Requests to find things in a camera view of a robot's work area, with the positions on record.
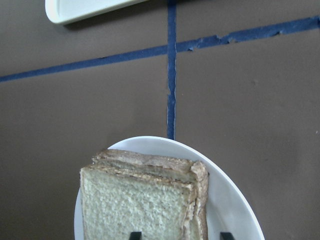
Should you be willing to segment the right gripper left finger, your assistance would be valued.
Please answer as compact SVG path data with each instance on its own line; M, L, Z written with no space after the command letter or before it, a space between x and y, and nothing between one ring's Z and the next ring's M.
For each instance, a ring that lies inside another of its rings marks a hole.
M141 240L142 232L141 231L133 231L130 233L129 240Z

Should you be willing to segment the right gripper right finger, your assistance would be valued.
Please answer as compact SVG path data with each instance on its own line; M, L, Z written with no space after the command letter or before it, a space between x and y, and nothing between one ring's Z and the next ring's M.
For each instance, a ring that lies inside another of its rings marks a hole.
M220 240L234 240L231 232L220 232Z

